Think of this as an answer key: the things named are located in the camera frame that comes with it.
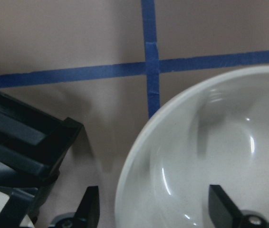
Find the bowl rim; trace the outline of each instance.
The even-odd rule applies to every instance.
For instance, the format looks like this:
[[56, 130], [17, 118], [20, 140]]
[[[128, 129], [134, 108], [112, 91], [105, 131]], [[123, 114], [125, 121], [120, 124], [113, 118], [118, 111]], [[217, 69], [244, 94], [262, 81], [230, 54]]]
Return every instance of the bowl rim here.
[[269, 73], [269, 65], [266, 66], [251, 66], [246, 67], [242, 69], [236, 69], [232, 71], [228, 71], [222, 74], [219, 74], [217, 76], [214, 76], [212, 78], [206, 79], [200, 83], [197, 83], [196, 85], [193, 85], [184, 91], [180, 92], [176, 96], [174, 96], [172, 99], [170, 99], [168, 102], [166, 102], [145, 124], [143, 129], [138, 134], [135, 142], [133, 143], [130, 152], [126, 158], [126, 161], [124, 162], [118, 185], [115, 192], [115, 219], [119, 216], [117, 212], [117, 208], [120, 205], [120, 197], [123, 193], [124, 185], [126, 183], [126, 179], [128, 176], [128, 173], [130, 171], [130, 168], [134, 162], [135, 157], [140, 151], [141, 146], [143, 145], [144, 141], [147, 139], [147, 137], [153, 132], [155, 127], [167, 116], [170, 114], [170, 112], [181, 105], [184, 100], [187, 98], [195, 95], [198, 92], [201, 92], [211, 86], [214, 86], [216, 84], [222, 83], [224, 81], [228, 81], [235, 78], [241, 78], [249, 75], [254, 74], [268, 74]]

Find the bolt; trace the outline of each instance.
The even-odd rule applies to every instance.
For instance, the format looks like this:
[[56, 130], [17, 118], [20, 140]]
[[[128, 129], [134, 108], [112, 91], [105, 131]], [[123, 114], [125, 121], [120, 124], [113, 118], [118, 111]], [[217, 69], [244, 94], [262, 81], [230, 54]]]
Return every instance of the bolt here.
[[62, 228], [72, 228], [72, 226], [73, 226], [73, 223], [69, 219], [62, 223]]
[[262, 221], [257, 216], [250, 216], [249, 222], [253, 225], [260, 226], [262, 224]]

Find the blue tape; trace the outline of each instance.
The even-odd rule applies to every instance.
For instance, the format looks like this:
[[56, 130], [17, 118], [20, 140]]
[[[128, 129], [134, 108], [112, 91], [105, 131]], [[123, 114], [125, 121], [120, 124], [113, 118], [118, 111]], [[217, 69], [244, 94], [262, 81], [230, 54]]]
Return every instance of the blue tape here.
[[145, 75], [145, 63], [88, 66], [0, 76], [0, 88]]
[[160, 73], [265, 63], [269, 63], [269, 50], [229, 55], [161, 60]]
[[160, 108], [159, 53], [154, 0], [141, 0], [145, 43], [148, 115]]

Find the white bowl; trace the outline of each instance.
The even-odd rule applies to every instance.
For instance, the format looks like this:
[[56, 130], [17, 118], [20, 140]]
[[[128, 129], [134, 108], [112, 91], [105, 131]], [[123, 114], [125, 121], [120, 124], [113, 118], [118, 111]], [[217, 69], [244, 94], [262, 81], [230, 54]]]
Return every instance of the white bowl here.
[[204, 81], [152, 117], [120, 176], [116, 228], [213, 228], [210, 184], [269, 221], [269, 66]]

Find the blue tape cross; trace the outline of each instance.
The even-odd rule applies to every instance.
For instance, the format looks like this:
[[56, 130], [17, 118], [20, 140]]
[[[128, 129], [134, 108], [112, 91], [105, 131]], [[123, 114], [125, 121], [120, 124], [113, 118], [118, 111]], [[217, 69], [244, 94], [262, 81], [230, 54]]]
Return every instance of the blue tape cross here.
[[160, 108], [160, 64], [154, 0], [141, 0], [141, 4], [145, 44], [148, 115], [150, 118]]

